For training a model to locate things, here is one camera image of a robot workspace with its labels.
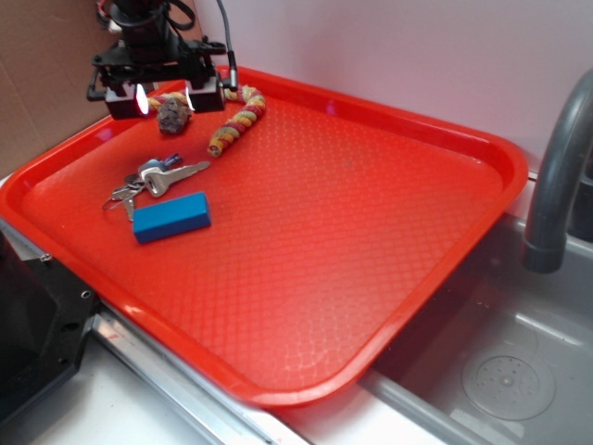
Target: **colorful rope toy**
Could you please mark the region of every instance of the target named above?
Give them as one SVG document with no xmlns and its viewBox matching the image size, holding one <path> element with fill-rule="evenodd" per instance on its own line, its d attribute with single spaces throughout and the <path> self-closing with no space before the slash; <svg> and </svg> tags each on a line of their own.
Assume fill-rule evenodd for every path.
<svg viewBox="0 0 593 445">
<path fill-rule="evenodd" d="M 241 134 L 246 132 L 247 129 L 263 115 L 266 109 L 266 99 L 261 91 L 249 85 L 239 85 L 236 93 L 225 88 L 224 96 L 227 100 L 242 102 L 245 106 L 232 118 L 227 120 L 224 125 L 212 135 L 208 153 L 216 158 L 220 156 L 230 144 L 237 140 Z M 151 110 L 157 111 L 160 106 L 167 102 L 171 97 L 175 97 L 187 105 L 187 97 L 185 97 L 185 94 L 178 92 L 150 97 L 148 99 L 148 105 Z"/>
</svg>

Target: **sink drain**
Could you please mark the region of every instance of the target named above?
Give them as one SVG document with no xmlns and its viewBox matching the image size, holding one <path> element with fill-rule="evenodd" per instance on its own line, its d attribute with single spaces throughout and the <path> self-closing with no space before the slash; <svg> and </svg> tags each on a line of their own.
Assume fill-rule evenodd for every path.
<svg viewBox="0 0 593 445">
<path fill-rule="evenodd" d="M 475 406 L 504 420 L 535 417 L 555 393 L 549 368 L 533 353 L 513 347 L 476 352 L 463 367 L 462 382 Z"/>
</svg>

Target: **stainless steel sink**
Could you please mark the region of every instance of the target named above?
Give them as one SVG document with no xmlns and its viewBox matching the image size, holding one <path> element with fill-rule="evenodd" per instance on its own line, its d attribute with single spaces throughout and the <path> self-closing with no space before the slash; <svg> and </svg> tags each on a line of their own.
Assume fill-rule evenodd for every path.
<svg viewBox="0 0 593 445">
<path fill-rule="evenodd" d="M 519 263 L 505 216 L 362 380 L 448 443 L 593 443 L 593 249 Z"/>
</svg>

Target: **faucet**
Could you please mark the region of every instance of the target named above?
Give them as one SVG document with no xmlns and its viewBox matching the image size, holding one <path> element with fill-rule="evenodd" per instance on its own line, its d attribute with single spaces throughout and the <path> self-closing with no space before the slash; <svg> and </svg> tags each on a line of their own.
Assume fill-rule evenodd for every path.
<svg viewBox="0 0 593 445">
<path fill-rule="evenodd" d="M 560 269 L 567 233 L 593 241 L 592 148 L 593 69 L 564 104 L 537 176 L 521 248 L 528 270 Z"/>
</svg>

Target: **blue rectangular block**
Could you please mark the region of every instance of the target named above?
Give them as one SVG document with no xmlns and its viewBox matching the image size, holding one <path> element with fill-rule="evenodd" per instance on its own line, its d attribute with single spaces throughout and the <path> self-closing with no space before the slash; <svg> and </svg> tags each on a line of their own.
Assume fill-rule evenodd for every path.
<svg viewBox="0 0 593 445">
<path fill-rule="evenodd" d="M 206 194 L 195 193 L 135 210 L 133 234 L 139 243 L 211 225 Z"/>
</svg>

